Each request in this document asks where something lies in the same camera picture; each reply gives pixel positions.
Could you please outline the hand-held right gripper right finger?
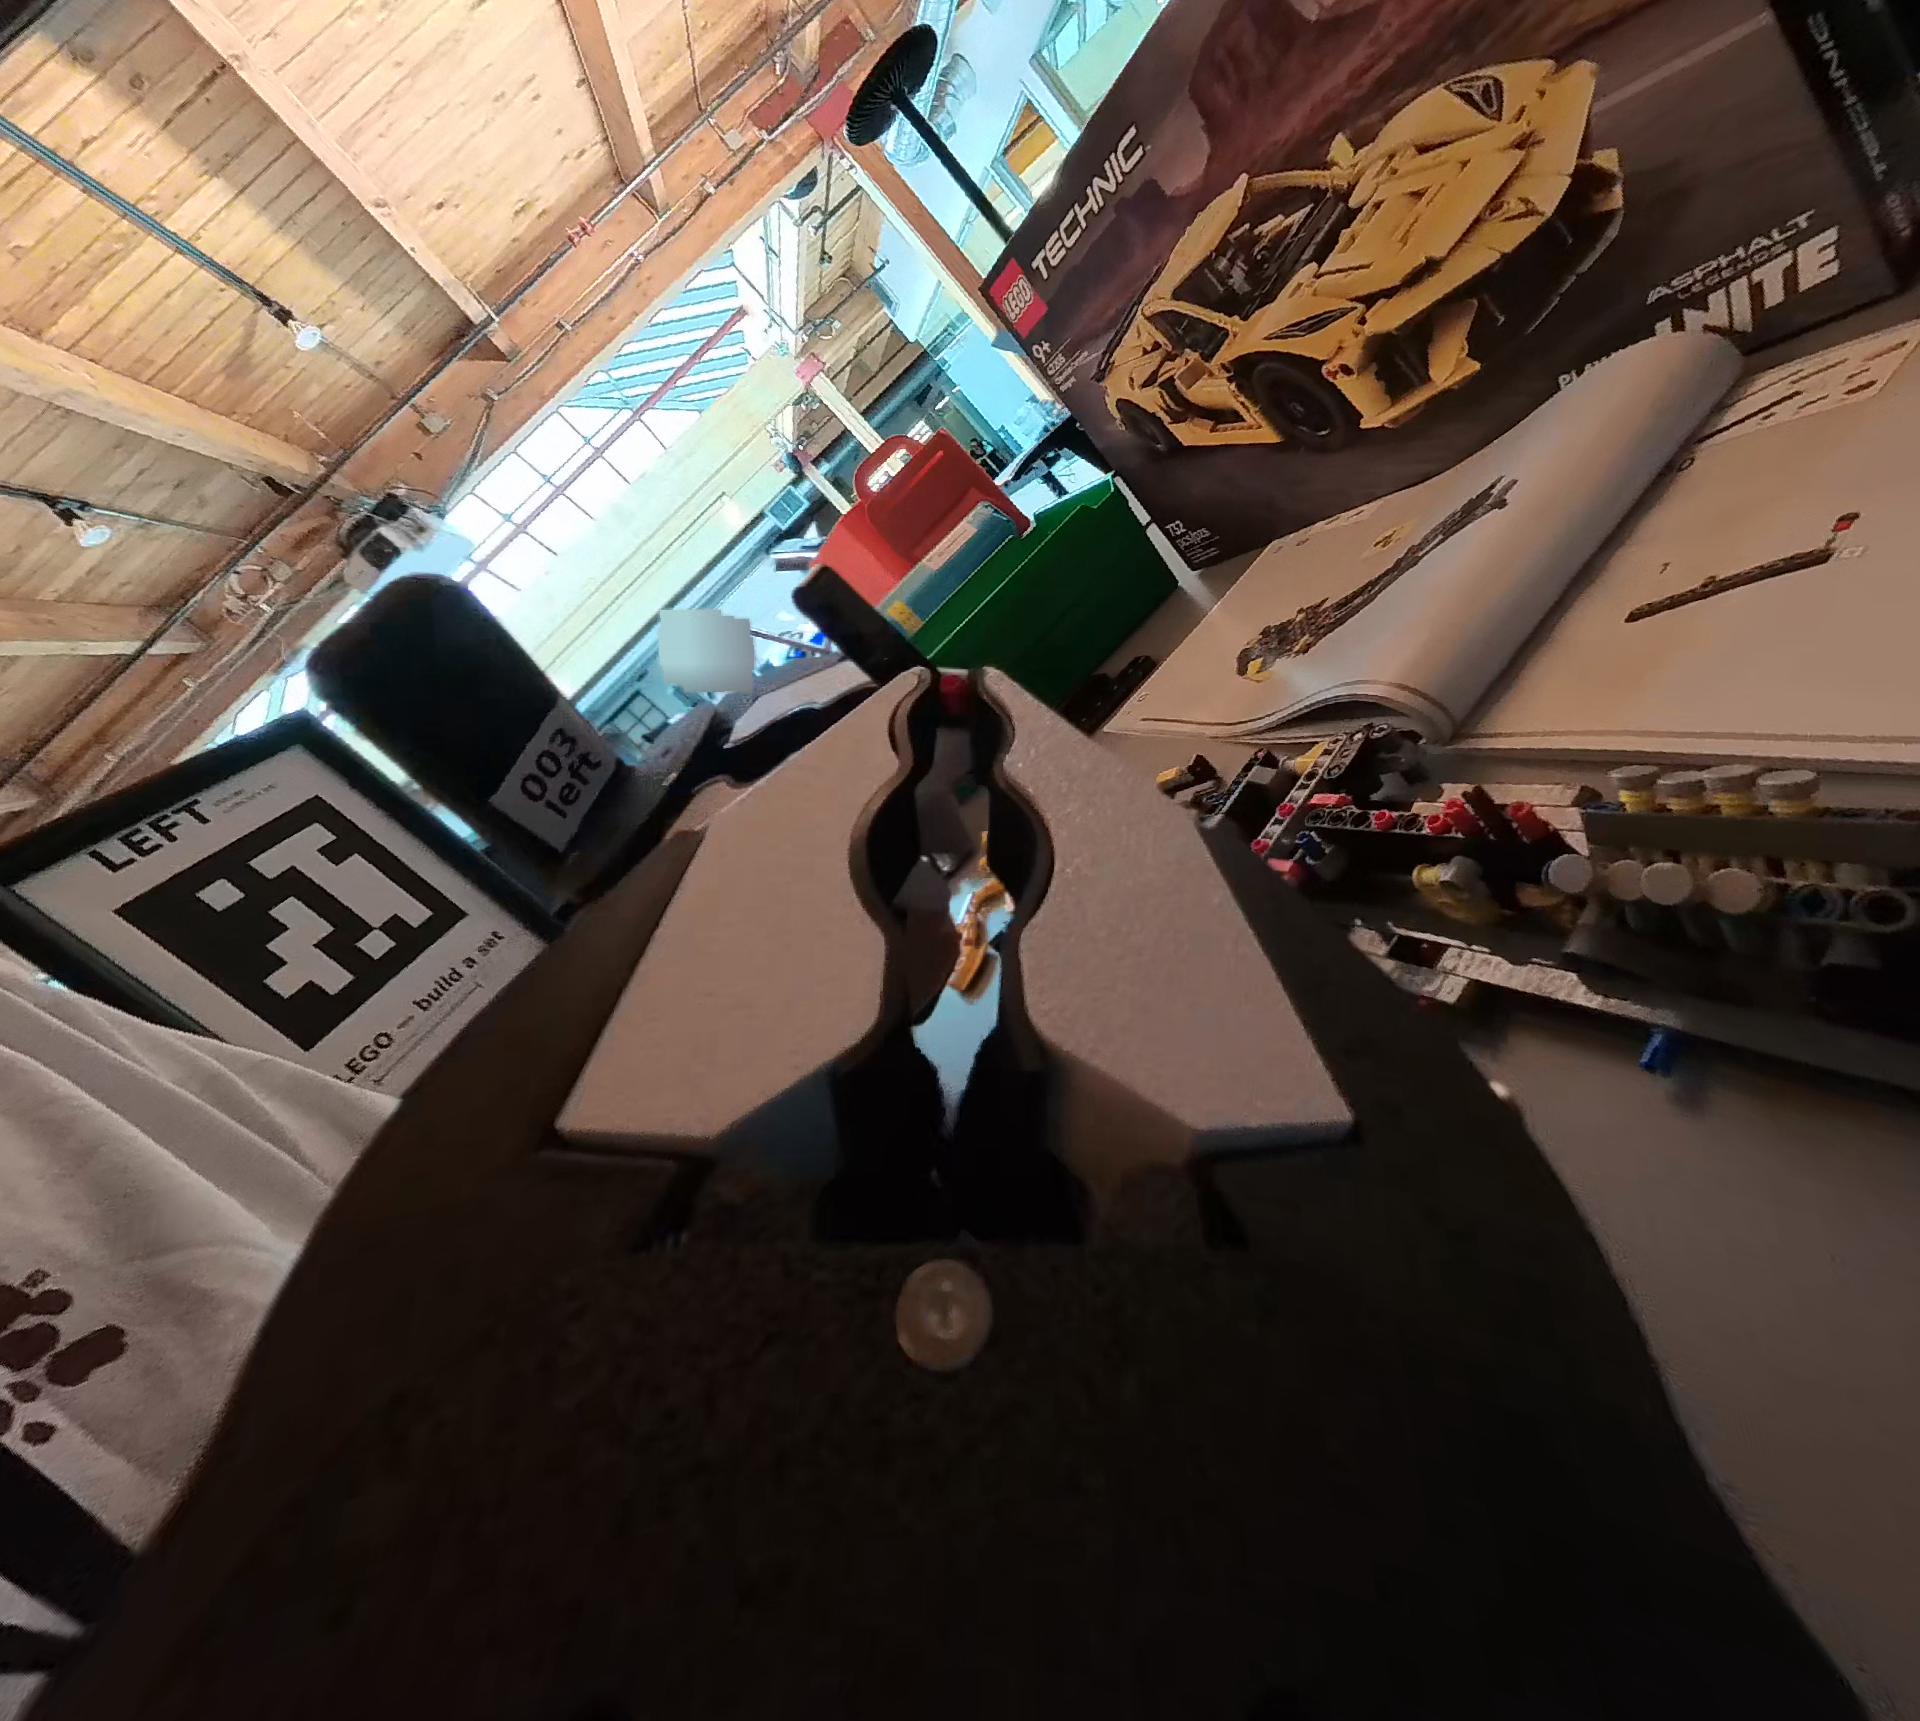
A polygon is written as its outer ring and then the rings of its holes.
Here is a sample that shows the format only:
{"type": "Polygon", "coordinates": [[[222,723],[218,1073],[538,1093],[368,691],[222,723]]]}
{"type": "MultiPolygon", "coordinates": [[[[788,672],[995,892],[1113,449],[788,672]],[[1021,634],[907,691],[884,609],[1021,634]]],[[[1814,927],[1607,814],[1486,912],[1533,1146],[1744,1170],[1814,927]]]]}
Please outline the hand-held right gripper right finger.
{"type": "Polygon", "coordinates": [[[973,673],[973,778],[1012,916],[953,1117],[967,1229],[1090,1229],[1146,1173],[1355,1136],[1190,814],[1002,672],[973,673]]]}

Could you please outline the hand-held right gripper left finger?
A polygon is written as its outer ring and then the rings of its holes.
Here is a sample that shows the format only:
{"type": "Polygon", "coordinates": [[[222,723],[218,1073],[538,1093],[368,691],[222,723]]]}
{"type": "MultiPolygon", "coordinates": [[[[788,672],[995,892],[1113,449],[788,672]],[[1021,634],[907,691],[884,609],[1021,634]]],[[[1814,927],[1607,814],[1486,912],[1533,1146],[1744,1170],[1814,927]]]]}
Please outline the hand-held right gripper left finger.
{"type": "Polygon", "coordinates": [[[925,856],[937,672],[877,686],[694,838],[694,863],[556,1112],[568,1150],[667,1159],[654,1229],[774,1198],[804,1229],[950,1229],[943,1091],[918,1023],[950,987],[925,856]]]}

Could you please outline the yellow lego piece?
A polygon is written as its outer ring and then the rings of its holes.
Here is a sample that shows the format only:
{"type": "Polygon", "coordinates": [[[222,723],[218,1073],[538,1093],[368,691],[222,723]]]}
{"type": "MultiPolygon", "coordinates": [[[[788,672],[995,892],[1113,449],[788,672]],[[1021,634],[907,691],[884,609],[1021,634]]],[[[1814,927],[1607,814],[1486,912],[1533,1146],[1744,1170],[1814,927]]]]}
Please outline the yellow lego piece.
{"type": "Polygon", "coordinates": [[[976,838],[973,856],[960,864],[953,887],[950,887],[950,916],[953,916],[953,966],[950,966],[950,992],[953,998],[976,998],[983,983],[995,966],[995,936],[1003,916],[1012,912],[1012,898],[1003,892],[995,864],[991,864],[991,843],[976,838]]]}

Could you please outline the lego box with yellow car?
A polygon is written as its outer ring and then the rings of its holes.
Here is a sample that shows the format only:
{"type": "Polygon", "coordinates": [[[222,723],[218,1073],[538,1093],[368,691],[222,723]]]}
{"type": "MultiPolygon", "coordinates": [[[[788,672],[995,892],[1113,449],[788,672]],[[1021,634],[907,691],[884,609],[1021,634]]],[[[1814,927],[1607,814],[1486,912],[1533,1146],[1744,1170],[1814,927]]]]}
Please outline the lego box with yellow car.
{"type": "Polygon", "coordinates": [[[1886,0],[1168,0],[983,295],[1206,567],[1912,274],[1886,0]]]}

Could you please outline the black white marker sign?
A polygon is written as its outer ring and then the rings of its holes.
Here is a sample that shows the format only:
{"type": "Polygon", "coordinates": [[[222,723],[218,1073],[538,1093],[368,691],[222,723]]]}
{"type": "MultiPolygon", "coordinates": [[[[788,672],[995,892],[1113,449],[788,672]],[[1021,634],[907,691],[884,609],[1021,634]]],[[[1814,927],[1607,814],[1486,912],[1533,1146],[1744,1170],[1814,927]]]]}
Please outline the black white marker sign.
{"type": "Polygon", "coordinates": [[[0,912],[72,992],[393,1100],[556,936],[310,715],[14,838],[0,912]]]}

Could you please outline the green plastic bin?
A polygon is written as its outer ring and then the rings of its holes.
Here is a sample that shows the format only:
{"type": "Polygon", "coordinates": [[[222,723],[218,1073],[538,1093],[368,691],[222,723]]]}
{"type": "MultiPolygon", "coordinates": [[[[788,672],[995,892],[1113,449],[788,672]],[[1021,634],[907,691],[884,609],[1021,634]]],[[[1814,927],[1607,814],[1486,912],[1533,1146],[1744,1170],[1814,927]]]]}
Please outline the green plastic bin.
{"type": "Polygon", "coordinates": [[[1172,591],[1134,501],[1102,479],[1053,501],[907,636],[943,672],[1003,672],[1063,709],[1172,591]]]}

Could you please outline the open instruction booklet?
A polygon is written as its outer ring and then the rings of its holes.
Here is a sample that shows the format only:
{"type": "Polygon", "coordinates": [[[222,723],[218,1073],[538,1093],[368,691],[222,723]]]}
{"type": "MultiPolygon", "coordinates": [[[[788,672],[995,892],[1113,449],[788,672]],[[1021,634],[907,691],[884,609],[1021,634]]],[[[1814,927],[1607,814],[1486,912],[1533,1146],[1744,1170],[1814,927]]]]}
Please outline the open instruction booklet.
{"type": "Polygon", "coordinates": [[[1274,539],[1113,729],[1914,773],[1914,391],[1914,320],[1751,377],[1719,336],[1643,339],[1274,539]]]}

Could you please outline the blue rolled mat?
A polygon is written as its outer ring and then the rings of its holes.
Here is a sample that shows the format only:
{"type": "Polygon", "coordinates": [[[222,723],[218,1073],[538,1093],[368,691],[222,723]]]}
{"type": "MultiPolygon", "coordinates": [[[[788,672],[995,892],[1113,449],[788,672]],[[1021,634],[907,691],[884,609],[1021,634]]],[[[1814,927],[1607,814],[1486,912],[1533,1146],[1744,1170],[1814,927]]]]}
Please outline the blue rolled mat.
{"type": "Polygon", "coordinates": [[[1017,539],[1021,539],[1021,515],[1017,510],[976,501],[890,591],[884,613],[907,634],[925,630],[1002,549],[1007,549],[1017,539]]]}

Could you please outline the black round lamp on pole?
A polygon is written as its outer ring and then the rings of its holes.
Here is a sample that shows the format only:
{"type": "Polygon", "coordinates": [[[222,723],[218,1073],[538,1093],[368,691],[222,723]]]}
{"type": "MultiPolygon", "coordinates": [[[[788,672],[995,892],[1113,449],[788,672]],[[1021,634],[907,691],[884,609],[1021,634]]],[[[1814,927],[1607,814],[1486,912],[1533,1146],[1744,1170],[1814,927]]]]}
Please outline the black round lamp on pole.
{"type": "Polygon", "coordinates": [[[890,136],[895,122],[907,122],[913,136],[932,148],[932,158],[953,176],[953,186],[973,200],[973,210],[991,226],[1002,245],[1007,243],[1012,226],[991,205],[976,176],[950,152],[943,136],[925,122],[918,92],[925,88],[938,59],[938,34],[932,23],[903,27],[896,41],[876,59],[845,107],[845,146],[870,148],[890,136]]]}

